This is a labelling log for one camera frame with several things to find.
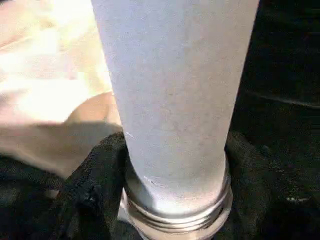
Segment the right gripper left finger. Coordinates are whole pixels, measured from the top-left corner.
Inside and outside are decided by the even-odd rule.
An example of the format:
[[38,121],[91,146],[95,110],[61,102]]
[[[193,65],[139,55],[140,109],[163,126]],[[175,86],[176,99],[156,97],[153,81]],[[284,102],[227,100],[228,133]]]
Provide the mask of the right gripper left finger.
[[96,145],[65,181],[50,214],[48,240],[63,240],[75,215],[83,240],[110,240],[118,215],[129,153],[124,134],[111,134]]

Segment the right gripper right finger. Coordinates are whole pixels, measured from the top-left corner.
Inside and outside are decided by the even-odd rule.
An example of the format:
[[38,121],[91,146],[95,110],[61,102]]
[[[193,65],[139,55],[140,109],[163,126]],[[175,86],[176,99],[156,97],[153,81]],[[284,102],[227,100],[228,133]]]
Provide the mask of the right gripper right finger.
[[229,132],[225,151],[233,202],[218,240],[318,240],[320,200],[266,146]]

